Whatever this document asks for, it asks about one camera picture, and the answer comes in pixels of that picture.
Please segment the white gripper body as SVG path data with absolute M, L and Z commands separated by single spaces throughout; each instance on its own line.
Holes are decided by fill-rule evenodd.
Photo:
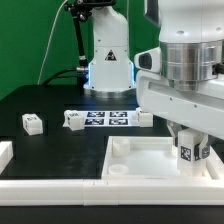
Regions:
M 136 97 L 144 111 L 224 140 L 224 75 L 183 92 L 158 74 L 139 71 Z

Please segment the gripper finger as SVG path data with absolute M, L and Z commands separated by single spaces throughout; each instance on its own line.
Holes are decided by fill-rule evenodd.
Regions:
M 210 155 L 210 145 L 210 136 L 208 134 L 204 134 L 202 141 L 198 146 L 200 159 L 206 159 Z
M 178 133 L 182 130 L 181 125 L 176 122 L 168 120 L 167 128 L 173 138 L 173 145 L 178 146 Z

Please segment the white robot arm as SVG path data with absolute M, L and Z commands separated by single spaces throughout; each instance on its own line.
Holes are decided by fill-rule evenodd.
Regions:
M 141 109 L 167 120 L 180 157 L 224 140 L 224 0 L 145 0 L 159 46 L 135 56 Z

